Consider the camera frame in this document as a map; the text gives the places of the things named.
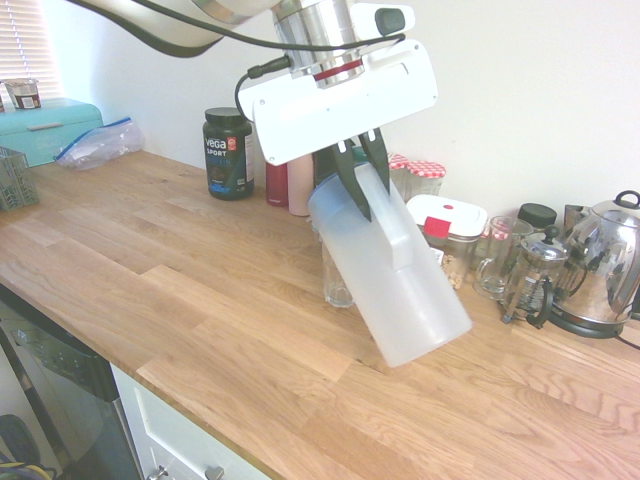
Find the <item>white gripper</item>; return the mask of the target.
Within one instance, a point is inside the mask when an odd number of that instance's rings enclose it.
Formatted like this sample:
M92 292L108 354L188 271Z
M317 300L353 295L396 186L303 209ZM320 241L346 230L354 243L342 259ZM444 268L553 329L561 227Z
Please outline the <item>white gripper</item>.
M428 52L418 41L366 54L363 64L361 75L326 88L309 75L289 74L253 86L251 121L263 156L273 165L330 146L339 179L371 221L355 173L354 147L346 139L359 135L368 161L390 192L388 153L379 127L432 107L438 90Z

